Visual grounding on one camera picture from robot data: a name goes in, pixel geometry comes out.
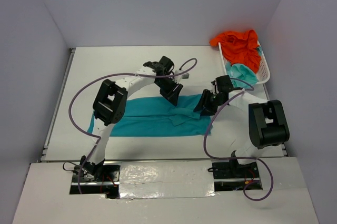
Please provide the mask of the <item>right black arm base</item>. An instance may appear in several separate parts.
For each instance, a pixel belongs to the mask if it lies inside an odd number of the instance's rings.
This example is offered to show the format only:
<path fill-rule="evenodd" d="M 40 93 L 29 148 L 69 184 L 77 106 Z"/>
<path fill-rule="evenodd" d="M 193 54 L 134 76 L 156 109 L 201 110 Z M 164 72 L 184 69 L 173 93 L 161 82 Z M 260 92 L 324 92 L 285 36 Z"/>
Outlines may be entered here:
<path fill-rule="evenodd" d="M 256 162 L 239 165 L 237 161 L 213 162 L 207 169 L 213 174 L 215 191 L 261 190 L 260 174 Z"/>

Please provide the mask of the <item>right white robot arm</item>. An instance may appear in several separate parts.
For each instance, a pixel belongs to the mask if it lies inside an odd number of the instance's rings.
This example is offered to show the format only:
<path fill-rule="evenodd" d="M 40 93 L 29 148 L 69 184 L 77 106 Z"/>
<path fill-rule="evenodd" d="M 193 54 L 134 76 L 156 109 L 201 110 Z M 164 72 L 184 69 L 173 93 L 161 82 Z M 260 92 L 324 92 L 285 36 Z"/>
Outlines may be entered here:
<path fill-rule="evenodd" d="M 290 139 L 290 131 L 283 105 L 279 100 L 258 98 L 249 93 L 254 87 L 238 78 L 228 75 L 217 77 L 212 85 L 214 90 L 205 89 L 194 108 L 202 116 L 211 116 L 203 140 L 204 152 L 212 159 L 206 149 L 207 136 L 220 111 L 227 105 L 236 107 L 247 114 L 249 137 L 246 143 L 233 151 L 229 161 L 229 171 L 234 177 L 241 177 L 247 165 L 256 162 L 262 154 Z"/>

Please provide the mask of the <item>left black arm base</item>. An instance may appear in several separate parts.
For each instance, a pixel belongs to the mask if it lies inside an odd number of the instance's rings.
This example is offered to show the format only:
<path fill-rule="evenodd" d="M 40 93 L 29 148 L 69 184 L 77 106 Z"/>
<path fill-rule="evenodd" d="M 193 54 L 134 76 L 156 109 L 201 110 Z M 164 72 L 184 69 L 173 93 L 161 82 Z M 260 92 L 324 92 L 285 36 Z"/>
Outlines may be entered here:
<path fill-rule="evenodd" d="M 120 197 L 120 165 L 106 165 L 102 162 L 94 174 L 91 174 L 85 167 L 80 169 L 80 166 L 71 161 L 66 161 L 62 165 L 65 172 L 72 173 L 70 195 L 100 194 L 108 199 Z"/>

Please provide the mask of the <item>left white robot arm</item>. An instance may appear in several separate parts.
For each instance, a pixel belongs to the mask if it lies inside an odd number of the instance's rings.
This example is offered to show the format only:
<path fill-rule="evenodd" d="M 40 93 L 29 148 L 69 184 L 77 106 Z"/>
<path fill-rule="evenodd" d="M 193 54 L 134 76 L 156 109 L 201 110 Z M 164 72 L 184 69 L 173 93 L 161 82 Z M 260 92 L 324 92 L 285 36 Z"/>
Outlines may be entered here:
<path fill-rule="evenodd" d="M 82 156 L 80 165 L 84 175 L 91 181 L 101 179 L 105 149 L 113 127 L 124 116 L 127 99 L 145 86 L 156 84 L 162 95 L 173 106 L 177 105 L 178 97 L 183 85 L 168 77 L 174 63 L 162 56 L 158 62 L 146 62 L 133 75 L 117 81 L 104 80 L 93 102 L 92 135 L 98 136 L 94 150 L 87 156 Z"/>

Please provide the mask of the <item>teal t-shirt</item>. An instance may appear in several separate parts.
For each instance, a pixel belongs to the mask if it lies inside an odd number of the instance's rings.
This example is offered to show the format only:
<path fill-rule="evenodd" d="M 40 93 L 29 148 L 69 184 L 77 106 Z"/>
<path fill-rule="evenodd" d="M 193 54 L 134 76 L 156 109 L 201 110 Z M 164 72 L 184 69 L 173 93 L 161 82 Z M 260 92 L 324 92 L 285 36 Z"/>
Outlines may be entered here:
<path fill-rule="evenodd" d="M 180 96 L 177 106 L 164 97 L 128 100 L 123 118 L 114 126 L 111 137 L 184 137 L 204 135 L 211 121 L 194 108 L 200 94 Z"/>

